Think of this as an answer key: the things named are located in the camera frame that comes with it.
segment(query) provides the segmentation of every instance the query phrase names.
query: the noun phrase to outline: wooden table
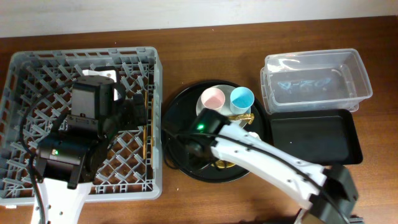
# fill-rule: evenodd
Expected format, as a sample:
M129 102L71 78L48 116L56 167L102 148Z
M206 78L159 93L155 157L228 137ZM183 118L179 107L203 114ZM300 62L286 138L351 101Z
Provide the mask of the wooden table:
M214 78L248 86L261 99L260 69L267 55L358 50L374 94L353 113L364 155L362 164L349 166L360 195L354 213L368 224L397 223L396 17L0 39L1 86L14 52L135 46L154 46L159 51L164 105L189 85ZM237 223L289 216L299 209L279 189L253 174L227 184L207 184L164 166L163 177L163 193L157 200L87 203L79 223ZM31 215L32 207L0 208L1 223L29 223Z

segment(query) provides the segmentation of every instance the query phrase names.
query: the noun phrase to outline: white backdrop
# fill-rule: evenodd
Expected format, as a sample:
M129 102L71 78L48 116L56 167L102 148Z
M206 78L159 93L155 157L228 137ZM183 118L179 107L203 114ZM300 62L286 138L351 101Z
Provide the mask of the white backdrop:
M0 37L398 14L398 0L0 0Z

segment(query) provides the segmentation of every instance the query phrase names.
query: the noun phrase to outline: gray plate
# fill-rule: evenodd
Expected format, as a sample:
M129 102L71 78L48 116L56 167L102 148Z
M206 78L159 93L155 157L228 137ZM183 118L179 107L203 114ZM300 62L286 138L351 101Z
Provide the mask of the gray plate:
M229 96L231 96L232 91L233 91L236 87L233 87L233 86L230 86L230 85L216 85L216 86L213 86L213 87L220 89L220 90L224 93L224 95L225 95L225 104L224 104L224 106L222 107L220 113L221 113L222 115L224 115L224 116L231 116L231 115L234 115L234 114L232 114L232 112L231 112L231 110L230 110L230 108L229 108L229 104L230 104L230 102L231 102ZM198 102L197 102L197 115L199 115L199 113L200 113L203 109L204 109L204 106L203 106L203 103L201 103L201 100L200 100L200 97L199 97ZM242 128L245 127L245 125L248 123L247 121L233 121L233 122L239 124L240 127L242 127Z

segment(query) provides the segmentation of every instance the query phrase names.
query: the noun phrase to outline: green led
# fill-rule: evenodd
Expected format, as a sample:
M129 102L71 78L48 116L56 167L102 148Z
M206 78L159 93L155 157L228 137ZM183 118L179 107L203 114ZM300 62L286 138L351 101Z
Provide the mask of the green led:
M203 128L205 128L204 124L199 124L197 127L197 130L203 130Z

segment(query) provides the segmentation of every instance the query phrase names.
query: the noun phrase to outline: black tray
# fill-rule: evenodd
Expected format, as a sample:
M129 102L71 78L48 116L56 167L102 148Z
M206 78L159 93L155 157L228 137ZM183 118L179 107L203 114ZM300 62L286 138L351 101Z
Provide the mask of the black tray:
M239 86L237 84L221 80L205 81L194 84L178 94L168 104L166 112L162 117L162 122L170 122L182 130L184 128L188 128L193 120L197 117L196 104L201 93L207 88L215 85ZM251 113L254 114L254 122L252 124L245 125L244 129L246 131L258 133L263 141L269 142L271 139L271 134L269 130L269 124L267 123L266 112L260 101L257 99L254 100L254 104L251 107ZM203 170L195 170L194 168L187 166L187 159L192 159L192 155L189 155L187 152L185 152L185 150L183 150L177 142L167 142L166 134L163 131L162 145L163 147L170 146L169 153L173 163L178 165L182 172L190 177L193 177L194 179L212 183L229 182L236 180L249 172L240 166L233 166L223 169L222 171L218 171L213 166L207 166Z
M274 146L294 157L324 166L363 160L348 110L275 113L269 122Z

